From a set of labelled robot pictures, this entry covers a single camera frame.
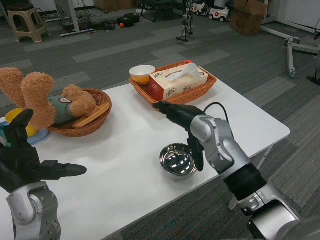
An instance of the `stainless steel bowl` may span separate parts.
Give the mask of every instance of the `stainless steel bowl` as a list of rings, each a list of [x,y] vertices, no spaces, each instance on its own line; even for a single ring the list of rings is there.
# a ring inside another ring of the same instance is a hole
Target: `stainless steel bowl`
[[[182,143],[166,146],[160,153],[160,164],[173,180],[186,180],[197,171],[190,148]]]

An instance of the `brown teddy bear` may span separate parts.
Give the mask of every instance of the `brown teddy bear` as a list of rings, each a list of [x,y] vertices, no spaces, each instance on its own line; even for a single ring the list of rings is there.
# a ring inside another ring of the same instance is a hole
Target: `brown teddy bear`
[[[54,79],[45,73],[24,77],[17,68],[0,68],[0,89],[19,108],[34,111],[30,123],[37,129],[89,117],[99,110],[93,96],[78,86],[67,86],[60,96],[49,96],[53,87]]]

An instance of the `woven basket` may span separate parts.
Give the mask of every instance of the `woven basket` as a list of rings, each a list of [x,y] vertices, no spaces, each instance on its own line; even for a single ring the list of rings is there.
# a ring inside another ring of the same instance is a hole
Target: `woven basket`
[[[155,71],[159,72],[159,71],[163,71],[166,69],[172,69],[172,68],[178,67],[183,64],[186,64],[186,62],[185,61],[176,62],[174,64],[170,64],[167,66],[157,68]],[[211,87],[217,82],[217,78],[215,76],[213,76],[211,73],[207,72],[206,70],[204,70],[204,71],[208,74],[208,78],[207,78],[206,83],[204,85],[201,85],[201,86],[194,88],[190,91],[187,91],[185,93],[182,93],[181,95],[169,98],[166,101],[170,102],[172,104],[187,104],[187,103],[189,103],[193,100],[196,100],[196,99],[202,97],[203,95],[205,95],[211,89]],[[155,104],[158,102],[149,94],[149,84],[141,85],[141,84],[138,84],[135,81],[133,81],[131,78],[130,78],[130,83],[134,86],[134,88],[137,90],[137,92],[142,97],[144,97],[150,104]]]
[[[86,91],[87,93],[90,93],[96,104],[98,106],[105,104],[105,103],[110,103],[110,108],[103,113],[101,116],[99,116],[97,119],[95,119],[93,122],[89,123],[88,125],[85,125],[80,128],[72,128],[72,124],[68,123],[65,125],[60,125],[60,126],[51,126],[48,128],[49,131],[57,133],[57,134],[62,134],[68,137],[83,137],[87,136],[89,134],[94,133],[97,131],[101,126],[104,124],[107,116],[109,115],[111,108],[112,108],[112,102],[110,97],[103,91],[97,90],[97,89],[92,89],[92,88],[83,88],[83,91]]]

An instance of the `white toy car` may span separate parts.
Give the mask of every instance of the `white toy car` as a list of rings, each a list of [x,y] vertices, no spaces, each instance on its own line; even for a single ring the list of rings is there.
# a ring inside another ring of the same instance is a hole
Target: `white toy car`
[[[230,20],[230,9],[228,7],[223,8],[219,6],[214,6],[211,8],[209,13],[209,19],[219,19],[220,22],[225,22]]]
[[[195,0],[193,1],[192,12],[194,12],[197,16],[207,16],[208,6],[201,0]]]

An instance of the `plastic stool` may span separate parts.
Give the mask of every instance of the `plastic stool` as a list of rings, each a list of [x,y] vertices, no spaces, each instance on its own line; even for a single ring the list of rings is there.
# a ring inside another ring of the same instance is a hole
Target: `plastic stool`
[[[23,18],[22,26],[18,27],[15,24],[14,16]],[[34,23],[33,16],[39,24]],[[41,43],[41,35],[46,33],[49,36],[48,29],[40,17],[38,11],[32,4],[18,3],[8,7],[8,17],[15,35],[15,41],[20,42],[20,37],[30,37],[35,44]]]

